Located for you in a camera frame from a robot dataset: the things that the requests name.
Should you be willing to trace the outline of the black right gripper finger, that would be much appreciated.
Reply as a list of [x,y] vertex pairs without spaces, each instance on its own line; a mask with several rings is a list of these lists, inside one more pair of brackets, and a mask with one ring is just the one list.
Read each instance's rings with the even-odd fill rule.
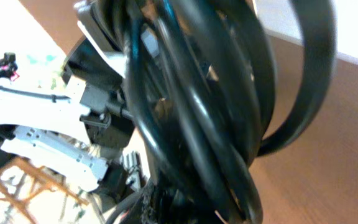
[[198,208],[179,191],[147,182],[116,205],[107,224],[219,224],[214,211]]

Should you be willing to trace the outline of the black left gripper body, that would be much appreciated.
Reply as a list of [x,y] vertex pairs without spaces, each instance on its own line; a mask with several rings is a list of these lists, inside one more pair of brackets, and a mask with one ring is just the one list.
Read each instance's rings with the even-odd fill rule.
[[[134,1],[142,16],[146,19],[151,1]],[[90,41],[104,62],[122,78],[125,78],[126,56],[122,52],[123,31],[126,19],[126,7],[129,1],[94,0],[79,1],[74,4],[78,18],[77,25]],[[151,77],[154,74],[154,36],[151,31],[142,28],[140,32],[141,52],[144,55],[144,67]]]

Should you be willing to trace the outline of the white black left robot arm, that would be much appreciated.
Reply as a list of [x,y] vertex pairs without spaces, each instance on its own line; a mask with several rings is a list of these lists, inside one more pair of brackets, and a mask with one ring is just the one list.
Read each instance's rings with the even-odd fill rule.
[[14,159],[28,158],[47,166],[92,192],[105,182],[112,167],[103,157],[65,142],[66,134],[86,144],[86,125],[92,112],[131,119],[126,107],[99,86],[71,77],[66,95],[8,87],[16,72],[16,56],[0,57],[0,168]]

